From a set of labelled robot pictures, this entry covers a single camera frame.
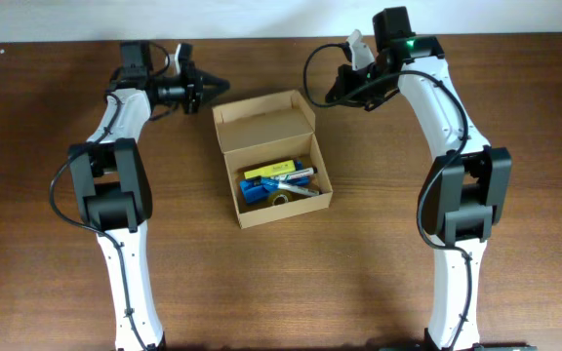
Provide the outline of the blue plastic tape dispenser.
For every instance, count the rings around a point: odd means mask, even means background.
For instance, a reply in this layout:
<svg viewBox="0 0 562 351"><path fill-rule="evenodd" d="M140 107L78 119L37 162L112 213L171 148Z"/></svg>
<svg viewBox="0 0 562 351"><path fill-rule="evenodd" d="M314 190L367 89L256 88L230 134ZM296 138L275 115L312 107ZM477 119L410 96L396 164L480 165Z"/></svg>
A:
<svg viewBox="0 0 562 351"><path fill-rule="evenodd" d="M289 179L288 182L298 186L308 185L309 176ZM267 200L273 192L272 188L259 184L255 178L241 180L239 182L239 187L248 205Z"/></svg>

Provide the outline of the black cap whiteboard marker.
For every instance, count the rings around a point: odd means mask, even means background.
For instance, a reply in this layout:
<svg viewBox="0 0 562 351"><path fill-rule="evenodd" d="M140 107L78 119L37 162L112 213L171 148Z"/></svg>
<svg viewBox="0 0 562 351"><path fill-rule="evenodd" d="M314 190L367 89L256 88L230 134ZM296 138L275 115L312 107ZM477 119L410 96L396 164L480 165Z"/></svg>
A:
<svg viewBox="0 0 562 351"><path fill-rule="evenodd" d="M287 174L274 175L272 177L272 179L275 179L275 180L278 180L278 181L289 181L289 180L293 180L293 179L296 179L296 178L313 176L317 172L318 172L318 170L316 168L310 167L310 168L290 172L290 173L287 173Z"/></svg>

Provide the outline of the brown cardboard box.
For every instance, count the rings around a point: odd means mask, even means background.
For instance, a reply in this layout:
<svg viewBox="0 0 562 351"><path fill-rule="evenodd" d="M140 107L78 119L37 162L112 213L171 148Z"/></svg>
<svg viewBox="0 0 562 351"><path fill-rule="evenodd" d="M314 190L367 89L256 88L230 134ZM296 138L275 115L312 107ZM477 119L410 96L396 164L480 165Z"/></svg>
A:
<svg viewBox="0 0 562 351"><path fill-rule="evenodd" d="M302 215L329 207L333 187L315 136L316 116L297 91L253 97L213 108L232 201L241 228ZM264 200L249 205L240 189L244 173L288 160L300 160L317 170L308 188L316 197L294 194L287 204Z"/></svg>

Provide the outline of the yellow highlighter black cap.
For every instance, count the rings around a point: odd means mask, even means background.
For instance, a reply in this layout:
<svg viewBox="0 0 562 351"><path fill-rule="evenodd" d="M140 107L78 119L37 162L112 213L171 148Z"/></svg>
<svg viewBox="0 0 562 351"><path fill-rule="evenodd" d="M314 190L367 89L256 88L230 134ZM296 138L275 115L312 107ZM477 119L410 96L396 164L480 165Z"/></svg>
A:
<svg viewBox="0 0 562 351"><path fill-rule="evenodd" d="M296 165L294 161L287 160L246 171L244 173L244 178L252 179L256 177L280 176L283 174L294 172L295 170Z"/></svg>

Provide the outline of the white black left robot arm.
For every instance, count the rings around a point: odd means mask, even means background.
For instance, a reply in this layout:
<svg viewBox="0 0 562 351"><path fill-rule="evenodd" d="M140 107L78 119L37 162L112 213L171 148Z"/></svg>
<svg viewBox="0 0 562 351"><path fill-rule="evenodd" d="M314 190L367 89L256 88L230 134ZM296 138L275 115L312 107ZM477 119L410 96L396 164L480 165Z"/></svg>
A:
<svg viewBox="0 0 562 351"><path fill-rule="evenodd" d="M153 204L138 148L143 127L160 120L157 106L193 114L230 87L196 67L187 43L167 53L164 66L155 70L154 46L146 40L121 43L121 64L109 79L100 124L86 141L70 146L64 164L80 215L76 224L96 234L105 260L118 350L166 346L146 258Z"/></svg>

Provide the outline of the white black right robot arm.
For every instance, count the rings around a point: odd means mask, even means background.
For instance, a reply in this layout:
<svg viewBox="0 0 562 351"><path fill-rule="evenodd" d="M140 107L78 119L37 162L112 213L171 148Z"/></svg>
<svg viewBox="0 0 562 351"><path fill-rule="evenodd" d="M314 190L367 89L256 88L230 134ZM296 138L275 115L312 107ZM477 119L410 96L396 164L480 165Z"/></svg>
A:
<svg viewBox="0 0 562 351"><path fill-rule="evenodd" d="M340 66L325 106L376 109L396 95L411 105L432 165L418 198L417 227L434 253L432 312L424 350L478 350L480 263L502 216L512 159L475 127L456 92L438 39L419 36L404 7L372 19L377 49L359 31L340 45Z"/></svg>

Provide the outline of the yellow adhesive tape roll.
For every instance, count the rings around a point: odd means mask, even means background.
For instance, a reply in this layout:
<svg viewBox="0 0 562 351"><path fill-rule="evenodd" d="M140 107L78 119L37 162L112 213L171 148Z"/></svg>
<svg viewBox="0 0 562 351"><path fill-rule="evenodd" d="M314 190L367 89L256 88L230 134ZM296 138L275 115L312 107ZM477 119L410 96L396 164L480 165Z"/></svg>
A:
<svg viewBox="0 0 562 351"><path fill-rule="evenodd" d="M294 200L290 191L280 189L271 192L267 197L267 204L271 207L284 205Z"/></svg>

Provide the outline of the blue cap whiteboard marker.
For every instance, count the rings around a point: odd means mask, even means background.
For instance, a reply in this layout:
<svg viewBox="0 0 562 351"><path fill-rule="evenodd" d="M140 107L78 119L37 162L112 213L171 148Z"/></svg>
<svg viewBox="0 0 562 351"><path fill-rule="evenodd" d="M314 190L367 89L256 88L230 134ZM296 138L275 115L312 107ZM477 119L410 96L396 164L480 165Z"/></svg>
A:
<svg viewBox="0 0 562 351"><path fill-rule="evenodd" d="M315 197L320 194L318 190L309 189L272 178L262 177L260 182L264 187L269 188L270 190L286 190L307 197Z"/></svg>

